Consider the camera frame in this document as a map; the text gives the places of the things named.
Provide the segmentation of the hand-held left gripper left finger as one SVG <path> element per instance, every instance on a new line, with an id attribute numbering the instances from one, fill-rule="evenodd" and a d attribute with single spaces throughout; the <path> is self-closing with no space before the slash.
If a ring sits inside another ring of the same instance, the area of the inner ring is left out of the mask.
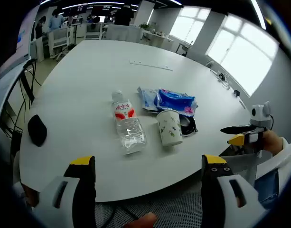
<path id="1" fill-rule="evenodd" d="M 39 194 L 35 216 L 46 228 L 94 228 L 95 157 L 72 161 Z"/>

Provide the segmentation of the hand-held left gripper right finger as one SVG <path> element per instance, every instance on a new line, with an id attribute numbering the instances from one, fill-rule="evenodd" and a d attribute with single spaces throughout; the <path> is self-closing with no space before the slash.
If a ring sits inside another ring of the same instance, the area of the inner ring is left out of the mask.
<path id="1" fill-rule="evenodd" d="M 202 156 L 203 228 L 252 228 L 265 215 L 254 188 L 256 154 Z"/>

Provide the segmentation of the person's right hand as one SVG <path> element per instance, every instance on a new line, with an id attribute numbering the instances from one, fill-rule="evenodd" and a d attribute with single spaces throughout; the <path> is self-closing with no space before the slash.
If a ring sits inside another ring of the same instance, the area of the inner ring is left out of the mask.
<path id="1" fill-rule="evenodd" d="M 273 156 L 283 150 L 283 138 L 274 131 L 267 130 L 263 133 L 263 149 L 269 151 Z"/>

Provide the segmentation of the person's left hand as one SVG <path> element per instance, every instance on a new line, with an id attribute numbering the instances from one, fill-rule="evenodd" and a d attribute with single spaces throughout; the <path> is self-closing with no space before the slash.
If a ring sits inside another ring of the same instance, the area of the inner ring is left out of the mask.
<path id="1" fill-rule="evenodd" d="M 140 217 L 139 219 L 126 224 L 124 227 L 125 228 L 152 228 L 154 224 L 156 223 L 157 219 L 158 218 L 154 213 L 149 212 L 145 214 L 144 216 Z"/>

